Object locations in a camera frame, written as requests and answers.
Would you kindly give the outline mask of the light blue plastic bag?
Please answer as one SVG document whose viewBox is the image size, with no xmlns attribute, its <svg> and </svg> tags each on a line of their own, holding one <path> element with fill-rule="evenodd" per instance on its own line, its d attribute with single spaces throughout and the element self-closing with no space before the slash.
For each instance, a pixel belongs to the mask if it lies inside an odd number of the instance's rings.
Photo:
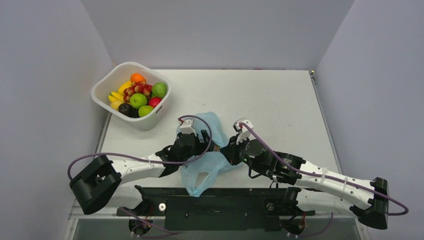
<svg viewBox="0 0 424 240">
<path fill-rule="evenodd" d="M 205 120 L 211 128 L 213 151 L 206 152 L 200 159 L 181 167 L 182 184 L 192 197 L 200 197 L 216 182 L 220 174 L 236 168 L 230 165 L 222 153 L 214 150 L 229 144 L 229 138 L 223 132 L 220 118 L 214 112 L 197 113 L 196 116 Z"/>
</svg>

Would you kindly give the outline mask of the orange fake orange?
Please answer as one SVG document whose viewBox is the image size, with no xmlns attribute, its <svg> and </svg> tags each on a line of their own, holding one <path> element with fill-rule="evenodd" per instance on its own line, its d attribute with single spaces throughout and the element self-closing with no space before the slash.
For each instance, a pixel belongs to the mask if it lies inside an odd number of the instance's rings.
<svg viewBox="0 0 424 240">
<path fill-rule="evenodd" d="M 145 82 L 146 79 L 141 74 L 139 74 L 139 73 L 133 73 L 130 76 L 130 81 L 132 83 L 138 83 L 138 82 Z"/>
</svg>

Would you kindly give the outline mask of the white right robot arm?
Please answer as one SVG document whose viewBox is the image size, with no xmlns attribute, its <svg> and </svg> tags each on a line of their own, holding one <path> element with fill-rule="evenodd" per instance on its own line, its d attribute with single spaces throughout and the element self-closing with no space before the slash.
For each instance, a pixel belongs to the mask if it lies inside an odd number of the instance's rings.
<svg viewBox="0 0 424 240">
<path fill-rule="evenodd" d="M 278 183 L 304 187 L 282 199 L 283 209 L 294 214 L 302 211 L 337 212 L 356 217 L 370 228 L 388 228 L 388 181 L 355 179 L 319 167 L 299 156 L 267 149 L 257 139 L 237 142 L 232 136 L 220 149 L 233 166 L 246 164 L 250 170 Z"/>
</svg>

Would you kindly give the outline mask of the dark purple fake plum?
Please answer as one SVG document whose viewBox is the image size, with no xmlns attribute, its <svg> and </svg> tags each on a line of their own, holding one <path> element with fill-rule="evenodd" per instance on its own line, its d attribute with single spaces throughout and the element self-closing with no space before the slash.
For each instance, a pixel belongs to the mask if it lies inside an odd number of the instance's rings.
<svg viewBox="0 0 424 240">
<path fill-rule="evenodd" d="M 133 117 L 133 107 L 129 103 L 120 104 L 118 111 L 129 118 Z"/>
</svg>

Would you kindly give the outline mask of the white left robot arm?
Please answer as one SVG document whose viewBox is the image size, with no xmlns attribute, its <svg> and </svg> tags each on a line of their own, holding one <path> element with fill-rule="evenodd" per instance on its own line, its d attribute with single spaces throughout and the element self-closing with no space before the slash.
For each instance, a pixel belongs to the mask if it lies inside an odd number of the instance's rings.
<svg viewBox="0 0 424 240">
<path fill-rule="evenodd" d="M 178 133 L 172 145 L 144 157 L 125 155 L 123 160 L 110 160 L 108 154 L 95 158 L 76 176 L 70 178 L 70 189 L 85 215 L 91 215 L 111 204 L 122 184 L 145 178 L 162 178 L 175 173 L 180 166 L 201 158 L 214 150 L 209 133 Z"/>
</svg>

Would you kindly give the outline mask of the red fake fruit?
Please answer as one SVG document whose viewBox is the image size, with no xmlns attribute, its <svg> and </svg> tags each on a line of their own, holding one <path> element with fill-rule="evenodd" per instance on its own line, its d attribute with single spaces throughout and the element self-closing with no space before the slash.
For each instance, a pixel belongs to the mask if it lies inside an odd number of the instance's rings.
<svg viewBox="0 0 424 240">
<path fill-rule="evenodd" d="M 153 86 L 145 81 L 131 82 L 131 86 L 123 90 L 123 102 L 129 103 L 130 97 L 134 94 L 142 94 L 147 100 L 151 99 Z"/>
</svg>

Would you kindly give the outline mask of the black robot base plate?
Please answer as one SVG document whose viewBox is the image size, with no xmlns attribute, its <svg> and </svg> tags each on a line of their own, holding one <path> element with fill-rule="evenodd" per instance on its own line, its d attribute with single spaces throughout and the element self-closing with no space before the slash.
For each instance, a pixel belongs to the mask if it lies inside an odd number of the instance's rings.
<svg viewBox="0 0 424 240">
<path fill-rule="evenodd" d="M 200 197 L 190 196 L 185 188 L 135 188 L 142 198 L 138 205 L 118 209 L 116 214 L 163 217 L 169 231 L 279 231 L 281 221 L 316 213 L 295 205 L 293 187 L 209 188 Z"/>
</svg>

